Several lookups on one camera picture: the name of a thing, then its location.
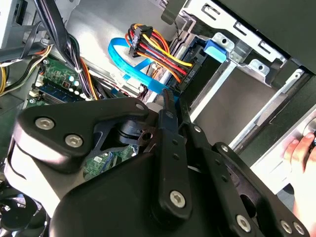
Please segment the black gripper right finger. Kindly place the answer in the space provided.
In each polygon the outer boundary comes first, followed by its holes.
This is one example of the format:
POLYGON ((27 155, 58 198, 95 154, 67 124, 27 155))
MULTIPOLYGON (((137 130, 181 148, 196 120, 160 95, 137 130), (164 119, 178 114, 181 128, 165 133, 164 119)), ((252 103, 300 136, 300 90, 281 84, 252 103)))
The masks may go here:
POLYGON ((179 128, 187 138, 188 163, 201 172, 203 209, 221 237, 307 237, 302 222, 226 144, 210 145, 191 123, 179 99, 179 128))

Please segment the person's hand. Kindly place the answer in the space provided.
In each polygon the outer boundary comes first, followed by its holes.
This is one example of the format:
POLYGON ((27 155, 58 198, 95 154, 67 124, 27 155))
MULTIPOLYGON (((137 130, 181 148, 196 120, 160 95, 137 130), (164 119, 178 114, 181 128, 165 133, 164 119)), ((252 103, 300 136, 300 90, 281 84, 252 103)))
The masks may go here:
POLYGON ((316 150, 309 151, 314 139, 312 133, 294 139, 283 156, 294 189, 293 211, 306 225, 316 221, 316 150))

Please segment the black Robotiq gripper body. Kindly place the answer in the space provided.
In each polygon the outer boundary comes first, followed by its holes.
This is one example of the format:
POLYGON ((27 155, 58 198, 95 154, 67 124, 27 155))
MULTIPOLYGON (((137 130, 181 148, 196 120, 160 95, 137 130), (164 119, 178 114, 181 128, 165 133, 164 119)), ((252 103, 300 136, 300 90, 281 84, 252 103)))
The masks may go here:
POLYGON ((187 150, 141 154, 69 191, 51 237, 219 237, 187 150))

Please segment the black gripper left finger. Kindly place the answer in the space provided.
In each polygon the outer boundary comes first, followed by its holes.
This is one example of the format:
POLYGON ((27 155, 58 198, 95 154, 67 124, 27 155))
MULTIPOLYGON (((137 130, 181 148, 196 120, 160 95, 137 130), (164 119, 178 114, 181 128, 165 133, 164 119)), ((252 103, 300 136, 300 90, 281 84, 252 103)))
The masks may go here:
POLYGON ((176 100, 169 90, 162 97, 158 112, 136 98, 24 109, 16 119, 7 157, 9 183, 39 201, 53 217, 62 198, 87 182, 83 167, 89 158, 132 143, 144 147, 138 155, 186 150, 176 100))

